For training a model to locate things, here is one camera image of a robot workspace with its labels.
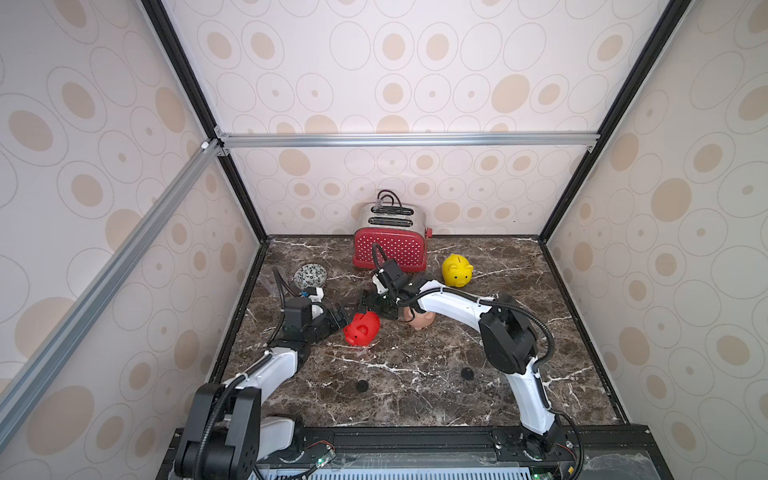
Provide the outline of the red piggy bank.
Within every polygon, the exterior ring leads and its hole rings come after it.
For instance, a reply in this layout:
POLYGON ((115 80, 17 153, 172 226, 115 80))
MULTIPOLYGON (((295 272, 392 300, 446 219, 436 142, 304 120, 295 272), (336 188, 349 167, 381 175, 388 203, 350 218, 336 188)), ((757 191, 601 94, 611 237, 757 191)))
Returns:
POLYGON ((356 347, 366 347, 378 335, 381 321, 374 312, 356 313, 353 320, 344 329, 345 341, 356 347))

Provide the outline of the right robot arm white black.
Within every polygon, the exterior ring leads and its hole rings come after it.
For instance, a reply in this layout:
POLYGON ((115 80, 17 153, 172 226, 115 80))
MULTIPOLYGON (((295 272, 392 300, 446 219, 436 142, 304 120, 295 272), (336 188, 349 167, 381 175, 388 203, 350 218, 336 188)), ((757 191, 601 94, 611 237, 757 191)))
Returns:
POLYGON ((410 308, 451 318, 479 332, 487 361, 510 384, 522 427, 541 437, 549 434, 556 418, 539 367, 553 356, 555 342, 533 313, 510 296, 476 296, 409 275, 392 259, 374 267, 372 281, 377 293, 369 305, 379 312, 410 308))

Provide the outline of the pink piggy bank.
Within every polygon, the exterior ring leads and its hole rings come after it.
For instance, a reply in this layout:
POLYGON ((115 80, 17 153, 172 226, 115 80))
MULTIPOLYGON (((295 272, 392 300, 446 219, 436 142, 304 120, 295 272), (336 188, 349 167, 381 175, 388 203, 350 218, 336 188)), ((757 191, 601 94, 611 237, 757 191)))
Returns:
POLYGON ((411 307, 403 309, 404 321, 414 330, 422 330, 432 325, 436 319, 434 312, 418 312, 411 307))

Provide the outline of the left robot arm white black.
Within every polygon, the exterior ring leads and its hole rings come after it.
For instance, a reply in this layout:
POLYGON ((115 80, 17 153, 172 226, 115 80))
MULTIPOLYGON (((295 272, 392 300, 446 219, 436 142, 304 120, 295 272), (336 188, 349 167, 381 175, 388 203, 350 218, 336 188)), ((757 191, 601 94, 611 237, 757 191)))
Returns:
POLYGON ((194 394, 173 463, 181 479, 260 479, 258 462, 296 444, 297 421, 262 415, 262 405, 306 363, 311 346, 350 323, 345 309, 312 296, 288 298, 280 330, 262 357, 224 383, 194 394))

